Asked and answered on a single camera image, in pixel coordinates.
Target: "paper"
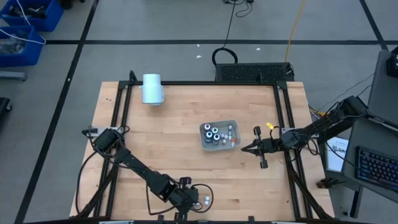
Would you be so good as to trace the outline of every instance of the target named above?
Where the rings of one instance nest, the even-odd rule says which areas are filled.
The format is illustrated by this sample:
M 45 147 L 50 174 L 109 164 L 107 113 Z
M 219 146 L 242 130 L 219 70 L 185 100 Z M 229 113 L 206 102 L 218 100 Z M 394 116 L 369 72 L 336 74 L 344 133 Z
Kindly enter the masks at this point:
M 346 151 L 348 146 L 348 140 L 334 137 L 329 139 L 329 146 L 342 158 L 346 157 Z M 341 172 L 344 160 L 338 157 L 331 149 L 326 145 L 326 169 Z

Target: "blue storage crate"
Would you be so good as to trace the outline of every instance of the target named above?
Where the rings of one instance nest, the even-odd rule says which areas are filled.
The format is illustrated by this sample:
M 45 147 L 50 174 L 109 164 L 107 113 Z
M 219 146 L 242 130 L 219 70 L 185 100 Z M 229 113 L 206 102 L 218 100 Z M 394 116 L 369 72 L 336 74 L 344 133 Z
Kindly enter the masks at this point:
M 19 3 L 24 6 L 28 6 L 29 3 L 32 4 L 45 4 L 47 5 L 47 10 L 45 11 L 46 18 L 27 18 L 32 26 L 35 27 L 37 31 L 53 31 L 60 20 L 63 9 L 59 5 L 58 0 L 19 0 Z M 11 6 L 19 7 L 16 0 L 8 0 L 6 5 L 0 11 L 0 17 L 3 18 L 10 26 L 24 26 L 28 25 L 23 17 L 9 17 L 4 16 L 8 13 Z
M 0 29 L 11 35 L 16 34 L 18 30 L 21 30 L 29 34 L 27 38 L 28 40 L 35 40 L 38 42 L 44 41 L 32 26 L 0 27 Z M 9 38 L 9 36 L 0 32 L 0 39 L 5 38 Z M 26 42 L 25 48 L 20 54 L 0 55 L 0 67 L 35 65 L 39 60 L 42 47 L 42 44 Z

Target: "gray floor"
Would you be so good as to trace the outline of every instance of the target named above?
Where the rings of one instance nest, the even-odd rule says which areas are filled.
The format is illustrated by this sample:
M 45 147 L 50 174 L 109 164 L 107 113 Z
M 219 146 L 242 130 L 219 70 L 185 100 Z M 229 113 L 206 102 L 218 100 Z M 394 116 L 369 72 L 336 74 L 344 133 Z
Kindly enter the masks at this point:
M 79 40 L 93 0 L 65 11 L 57 29 L 42 33 L 48 40 Z M 395 0 L 366 1 L 385 40 L 398 40 Z M 234 17 L 230 39 L 286 40 L 300 1 L 254 3 L 244 18 Z M 221 0 L 100 0 L 88 40 L 211 40 L 224 39 L 232 6 Z M 376 40 L 357 0 L 307 0 L 295 40 Z M 86 139 L 80 131 L 92 120 L 103 81 L 125 80 L 134 70 L 160 73 L 163 80 L 214 80 L 211 53 L 219 45 L 85 45 L 63 106 L 49 153 L 25 222 L 66 218 L 75 192 Z M 229 45 L 239 62 L 281 62 L 285 45 Z M 304 82 L 310 105 L 323 106 L 374 71 L 379 45 L 293 45 L 289 61 L 297 81 Z M 76 45 L 46 45 L 26 82 L 0 80 L 0 96 L 14 109 L 0 132 L 0 223 L 12 223 L 43 145 Z M 222 52 L 218 62 L 231 62 Z M 350 90 L 355 95 L 371 79 Z M 369 91 L 362 95 L 368 100 Z M 398 223 L 398 205 L 365 190 L 359 218 L 343 216 L 353 192 L 330 190 L 337 217 L 354 222 Z

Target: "black floor line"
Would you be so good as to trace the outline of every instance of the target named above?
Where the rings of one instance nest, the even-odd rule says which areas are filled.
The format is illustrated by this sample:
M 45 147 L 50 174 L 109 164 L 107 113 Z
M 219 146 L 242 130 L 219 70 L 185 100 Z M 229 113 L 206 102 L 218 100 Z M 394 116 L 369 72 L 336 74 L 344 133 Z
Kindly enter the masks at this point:
M 49 129 L 47 130 L 47 134 L 45 135 L 44 143 L 40 150 L 39 158 L 36 161 L 36 165 L 34 167 L 32 176 L 30 177 L 30 181 L 29 181 L 27 189 L 25 191 L 24 198 L 22 199 L 22 203 L 19 207 L 17 217 L 14 222 L 15 224 L 21 224 L 24 222 L 26 213 L 29 209 L 29 204 L 30 204 L 30 201 L 32 200 L 33 193 L 35 191 L 37 182 L 39 181 L 40 173 L 42 171 L 45 158 L 47 157 L 47 153 L 50 148 L 51 140 L 53 138 L 55 128 L 57 127 L 57 124 L 58 124 L 58 121 L 59 121 L 59 118 L 61 115 L 61 111 L 62 111 L 63 105 L 65 103 L 65 99 L 67 97 L 70 84 L 72 82 L 73 75 L 75 74 L 76 66 L 78 64 L 81 50 L 84 45 L 84 40 L 87 38 L 88 30 L 89 30 L 91 22 L 93 20 L 98 1 L 99 0 L 94 0 L 93 5 L 91 7 L 91 11 L 88 14 L 85 28 L 83 30 L 83 33 L 81 34 L 80 41 L 79 41 L 78 47 L 75 52 L 75 56 L 73 57 L 72 63 L 70 65 L 70 68 L 68 71 L 68 75 L 65 79 L 65 83 L 63 84 L 61 95 L 60 95 L 60 98 L 58 99 L 57 106 L 55 107 L 55 111 L 52 116 Z
M 85 40 L 87 45 L 224 44 L 225 40 Z M 288 40 L 229 40 L 227 44 L 286 45 Z M 47 44 L 79 44 L 79 40 L 48 40 Z M 378 40 L 292 40 L 292 45 L 377 45 Z
M 362 5 L 363 11 L 365 12 L 366 17 L 368 18 L 368 21 L 372 27 L 372 30 L 374 32 L 374 35 L 376 35 L 377 40 L 380 43 L 381 49 L 383 50 L 388 50 L 386 43 L 384 42 L 383 36 L 380 33 L 379 28 L 376 25 L 376 22 L 373 19 L 373 16 L 371 14 L 371 11 L 369 10 L 368 5 L 366 4 L 365 0 L 359 0 L 359 2 Z

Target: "wooden table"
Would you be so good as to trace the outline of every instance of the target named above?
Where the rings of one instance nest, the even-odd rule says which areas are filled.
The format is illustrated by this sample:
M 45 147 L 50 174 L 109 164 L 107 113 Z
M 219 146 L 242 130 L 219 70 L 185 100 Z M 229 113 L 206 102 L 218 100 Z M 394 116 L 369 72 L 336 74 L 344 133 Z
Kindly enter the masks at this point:
M 102 83 L 93 126 L 107 127 L 111 124 L 117 86 L 117 82 Z M 288 89 L 296 127 L 310 124 L 303 83 L 288 83 Z M 131 130 L 125 135 L 126 146 L 153 170 L 176 180 L 190 176 L 193 184 L 210 185 L 215 194 L 213 207 L 203 214 L 190 212 L 189 220 L 247 220 L 248 216 L 254 216 L 257 221 L 295 220 L 282 152 L 266 154 L 269 167 L 260 169 L 259 158 L 241 152 L 239 148 L 205 152 L 200 146 L 199 125 L 211 121 L 236 120 L 242 147 L 252 142 L 253 127 L 257 125 L 263 130 L 262 137 L 268 138 L 266 123 L 278 125 L 271 86 L 174 85 L 164 86 L 164 91 L 165 102 L 161 106 L 150 106 L 141 103 L 141 91 L 138 86 L 133 86 L 127 118 Z M 280 97 L 285 125 L 289 126 L 282 92 Z M 119 123 L 123 104 L 122 100 Z M 90 144 L 87 144 L 85 158 L 92 152 Z M 325 177 L 320 157 L 311 155 L 308 150 L 303 150 L 301 155 L 309 191 L 334 217 L 329 191 L 316 186 L 316 182 Z M 80 209 L 97 190 L 102 164 L 102 157 L 95 155 L 83 171 Z M 296 189 L 301 215 L 305 216 L 302 194 Z M 207 189 L 200 189 L 201 201 L 207 195 L 210 195 Z M 101 214 L 104 214 L 107 198 L 108 193 L 105 193 Z M 163 203 L 152 194 L 150 204 L 153 212 L 170 207 L 169 203 Z M 173 220 L 174 212 L 165 213 L 165 220 Z M 72 206 L 71 215 L 74 214 L 76 211 Z M 157 219 L 157 216 L 148 214 L 144 181 L 131 170 L 119 170 L 112 219 Z

